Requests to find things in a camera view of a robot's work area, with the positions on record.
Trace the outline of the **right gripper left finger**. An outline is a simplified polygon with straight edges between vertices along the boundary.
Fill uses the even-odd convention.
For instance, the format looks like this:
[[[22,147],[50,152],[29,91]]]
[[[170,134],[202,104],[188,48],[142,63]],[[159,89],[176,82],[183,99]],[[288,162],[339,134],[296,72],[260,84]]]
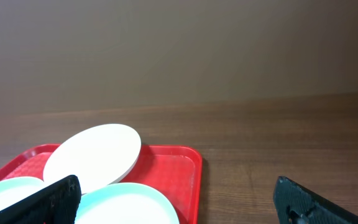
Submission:
[[[0,211],[0,224],[74,224],[80,182],[69,175]]]

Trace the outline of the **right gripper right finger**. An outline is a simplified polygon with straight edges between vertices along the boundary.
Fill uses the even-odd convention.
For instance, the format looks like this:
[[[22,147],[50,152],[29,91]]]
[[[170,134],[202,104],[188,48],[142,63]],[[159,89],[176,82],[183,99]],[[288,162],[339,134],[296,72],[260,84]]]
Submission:
[[[285,176],[277,179],[273,202],[280,224],[358,224],[358,216]]]

